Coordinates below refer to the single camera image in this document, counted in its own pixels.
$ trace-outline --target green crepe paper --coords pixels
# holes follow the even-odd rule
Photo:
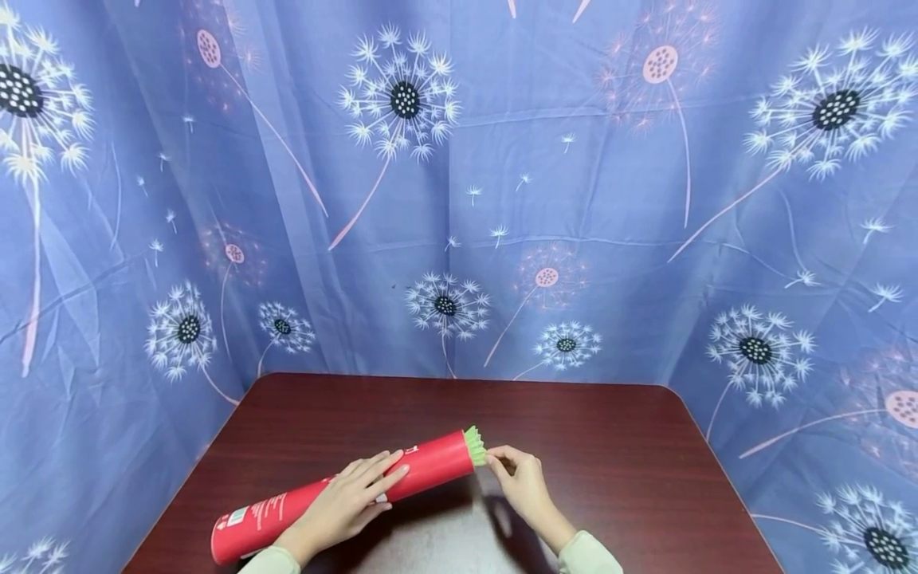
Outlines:
[[[472,459],[473,465],[483,467],[487,464],[485,442],[481,440],[481,433],[474,425],[465,431],[465,446],[468,447],[468,457]]]

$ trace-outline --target barcode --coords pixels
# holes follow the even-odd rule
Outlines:
[[[229,520],[227,521],[227,526],[233,526],[235,524],[242,522],[242,519],[245,518],[245,511],[247,510],[249,510],[249,507],[243,506],[242,508],[238,509],[236,512],[231,514],[229,516]]]

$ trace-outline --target sleeve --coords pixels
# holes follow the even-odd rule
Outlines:
[[[558,555],[561,574],[622,574],[618,560],[599,540],[581,530]]]
[[[277,546],[268,546],[259,552],[239,574],[299,574],[297,561],[290,553]]]

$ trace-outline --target hand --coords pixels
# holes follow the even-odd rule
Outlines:
[[[384,451],[367,460],[353,461],[274,545],[285,548],[304,567],[322,550],[360,534],[375,517],[392,508],[389,502],[375,501],[408,474],[408,465],[403,465],[383,477],[401,457],[400,450],[391,455]]]
[[[577,529],[558,511],[542,476],[542,461],[512,446],[487,451],[487,465],[494,472],[507,502],[556,555],[567,546]]]

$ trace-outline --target finger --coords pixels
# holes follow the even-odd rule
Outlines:
[[[402,457],[403,454],[404,453],[399,448],[396,452],[392,453],[391,455],[386,456],[385,458],[381,460],[377,460],[372,465],[366,467],[363,471],[363,474],[357,475],[356,473],[354,473],[355,475],[354,480],[356,480],[357,483],[361,487],[370,486],[371,484],[373,484],[374,480],[377,480],[379,477],[382,476],[384,472],[389,470],[392,467],[392,465],[396,464],[398,460]]]
[[[377,516],[389,510],[392,510],[392,505],[388,502],[367,506],[363,512],[357,514],[357,518],[353,519],[353,529],[358,533],[361,532]]]
[[[521,450],[517,450],[510,445],[496,446],[495,448],[488,448],[487,453],[491,456],[496,456],[497,458],[504,458],[509,460],[514,465],[518,465],[526,457],[532,456],[529,453],[524,453]]]
[[[380,460],[383,460],[387,456],[389,456],[389,451],[384,450],[383,452],[377,454],[373,458],[367,458],[366,460],[361,461],[361,463],[354,468],[353,472],[351,473],[351,477],[354,479],[359,479],[360,477],[364,475],[364,472],[366,472],[366,469],[376,464]]]
[[[500,462],[500,459],[494,455],[487,456],[487,467],[491,469],[491,472],[494,473],[494,476],[498,478],[500,487],[508,485],[512,478],[510,478],[509,472],[504,468],[504,464]]]
[[[364,491],[364,500],[367,503],[375,501],[379,498],[380,495],[387,492],[389,489],[395,486],[397,482],[402,480],[408,474],[408,472],[409,466],[402,465],[389,476],[383,477],[378,482],[374,482]]]

